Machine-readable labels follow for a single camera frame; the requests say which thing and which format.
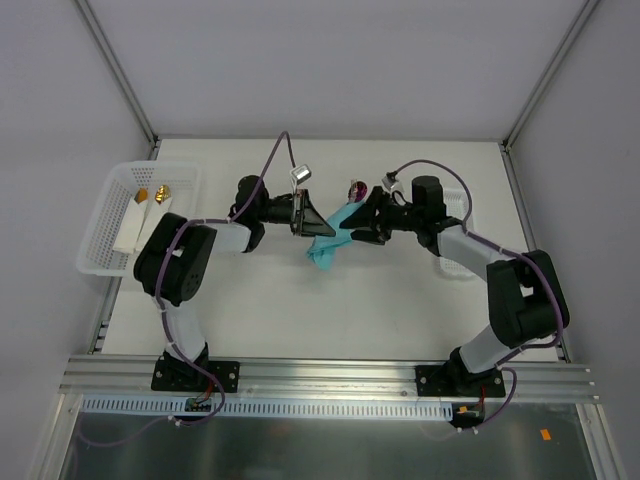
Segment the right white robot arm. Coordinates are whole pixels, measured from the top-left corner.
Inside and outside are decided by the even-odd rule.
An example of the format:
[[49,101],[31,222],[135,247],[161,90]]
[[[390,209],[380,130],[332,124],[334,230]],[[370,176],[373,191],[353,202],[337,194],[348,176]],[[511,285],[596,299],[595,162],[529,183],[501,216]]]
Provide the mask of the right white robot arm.
[[454,349],[430,374],[417,377],[420,394],[478,396],[489,387],[499,365],[545,338],[552,346],[569,325],[568,306],[550,255],[542,250],[513,252],[470,230],[449,214],[438,178],[411,182],[411,199],[390,192],[389,176],[375,187],[354,213],[340,224],[355,241],[383,245],[395,231],[413,232],[432,255],[454,261],[482,279],[487,287],[488,325]]

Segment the iridescent spoon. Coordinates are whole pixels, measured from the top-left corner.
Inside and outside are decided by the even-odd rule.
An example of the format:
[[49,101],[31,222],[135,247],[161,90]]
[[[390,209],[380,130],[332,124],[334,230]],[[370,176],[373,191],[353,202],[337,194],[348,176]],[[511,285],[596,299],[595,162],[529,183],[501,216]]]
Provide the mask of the iridescent spoon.
[[367,184],[362,180],[352,180],[348,189],[347,199],[349,203],[362,202],[368,192]]

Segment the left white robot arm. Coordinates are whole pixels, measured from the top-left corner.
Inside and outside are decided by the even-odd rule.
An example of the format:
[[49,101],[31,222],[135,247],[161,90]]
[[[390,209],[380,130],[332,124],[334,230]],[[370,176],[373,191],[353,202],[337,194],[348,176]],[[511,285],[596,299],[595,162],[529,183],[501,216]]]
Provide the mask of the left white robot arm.
[[152,390],[237,391],[239,364],[209,359],[207,340],[189,301],[201,287],[212,254],[252,252],[267,223],[287,225],[295,236],[336,236],[312,205],[308,191],[299,188],[297,180],[292,183],[291,193],[271,197],[261,177],[242,178],[226,219],[162,216],[133,269],[135,280],[160,311],[166,338],[154,367]]

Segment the blue paper napkin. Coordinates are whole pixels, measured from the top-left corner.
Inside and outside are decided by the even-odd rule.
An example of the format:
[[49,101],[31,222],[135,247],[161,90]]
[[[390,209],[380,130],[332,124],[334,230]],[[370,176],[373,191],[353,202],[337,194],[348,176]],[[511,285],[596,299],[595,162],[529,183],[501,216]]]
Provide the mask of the blue paper napkin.
[[328,219],[328,224],[335,230],[333,237],[316,236],[306,252],[306,257],[320,270],[328,271],[339,248],[350,245],[352,231],[340,227],[342,221],[355,213],[361,202],[346,203]]

